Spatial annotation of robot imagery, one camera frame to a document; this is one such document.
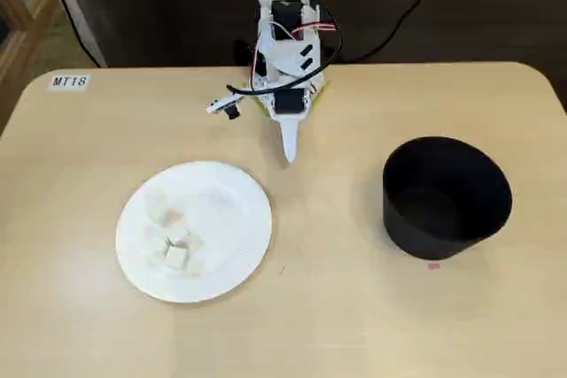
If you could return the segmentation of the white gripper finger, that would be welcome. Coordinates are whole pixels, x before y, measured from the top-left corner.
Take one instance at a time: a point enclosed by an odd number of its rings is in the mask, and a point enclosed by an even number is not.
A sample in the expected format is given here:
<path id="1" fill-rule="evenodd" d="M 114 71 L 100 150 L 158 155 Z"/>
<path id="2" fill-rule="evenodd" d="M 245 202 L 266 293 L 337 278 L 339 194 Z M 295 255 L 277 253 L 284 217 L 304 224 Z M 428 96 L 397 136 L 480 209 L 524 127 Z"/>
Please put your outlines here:
<path id="1" fill-rule="evenodd" d="M 283 151 L 289 164 L 292 164 L 297 156 L 299 126 L 300 121 L 296 119 L 283 119 L 279 121 Z"/>

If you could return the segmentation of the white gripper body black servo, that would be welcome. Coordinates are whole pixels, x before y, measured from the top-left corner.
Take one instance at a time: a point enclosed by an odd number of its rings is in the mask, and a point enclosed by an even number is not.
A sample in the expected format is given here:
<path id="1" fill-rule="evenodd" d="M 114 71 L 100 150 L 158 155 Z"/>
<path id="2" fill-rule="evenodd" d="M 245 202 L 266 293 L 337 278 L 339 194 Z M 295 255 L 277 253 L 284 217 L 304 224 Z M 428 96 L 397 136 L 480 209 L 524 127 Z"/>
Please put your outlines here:
<path id="1" fill-rule="evenodd" d="M 268 111 L 275 121 L 304 120 L 318 95 L 317 88 L 281 89 L 269 96 Z"/>

